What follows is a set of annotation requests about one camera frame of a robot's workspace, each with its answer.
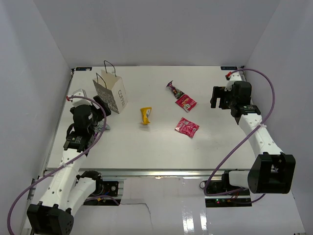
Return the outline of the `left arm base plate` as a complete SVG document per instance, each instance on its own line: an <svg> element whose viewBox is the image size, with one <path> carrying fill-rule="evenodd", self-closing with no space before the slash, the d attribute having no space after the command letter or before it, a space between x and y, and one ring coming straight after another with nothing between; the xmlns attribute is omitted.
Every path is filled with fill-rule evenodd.
<svg viewBox="0 0 313 235"><path fill-rule="evenodd" d="M118 181L96 181L95 191L89 195L89 198L92 197L102 197L102 196L111 196L116 197L118 195L119 182Z"/></svg>

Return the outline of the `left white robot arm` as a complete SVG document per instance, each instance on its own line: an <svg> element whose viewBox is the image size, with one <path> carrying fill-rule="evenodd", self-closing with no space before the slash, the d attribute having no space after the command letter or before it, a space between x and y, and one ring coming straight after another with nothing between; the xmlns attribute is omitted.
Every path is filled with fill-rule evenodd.
<svg viewBox="0 0 313 235"><path fill-rule="evenodd" d="M89 151L105 131L109 106L99 96L92 99L80 95L67 98L73 106L73 123L67 129L59 167L47 176L52 180L38 203L30 204L27 217L37 235L68 235L74 216L85 200L103 191L100 174L78 172Z"/></svg>

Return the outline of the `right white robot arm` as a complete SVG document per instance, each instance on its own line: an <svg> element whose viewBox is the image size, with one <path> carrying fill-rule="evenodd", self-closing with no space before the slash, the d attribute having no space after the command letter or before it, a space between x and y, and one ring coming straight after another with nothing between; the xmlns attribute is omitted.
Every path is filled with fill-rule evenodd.
<svg viewBox="0 0 313 235"><path fill-rule="evenodd" d="M211 108L230 110L247 135L256 157L250 170L225 172L221 190L226 195L233 195L238 188L247 188L252 193L287 194L291 189L295 158L276 145L261 123L260 110L251 104L251 92L251 84L244 81L235 81L229 87L213 88Z"/></svg>

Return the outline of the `red candy packet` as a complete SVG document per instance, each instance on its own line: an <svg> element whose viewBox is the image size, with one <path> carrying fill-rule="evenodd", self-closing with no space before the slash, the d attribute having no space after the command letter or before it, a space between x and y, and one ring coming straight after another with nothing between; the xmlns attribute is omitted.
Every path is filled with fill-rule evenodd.
<svg viewBox="0 0 313 235"><path fill-rule="evenodd" d="M184 94L176 101L176 104L184 111L190 112L196 106L197 102L190 96Z"/></svg>
<svg viewBox="0 0 313 235"><path fill-rule="evenodd" d="M185 134L190 138L193 138L197 130L199 129L199 125L185 119L181 118L175 127L175 131Z"/></svg>

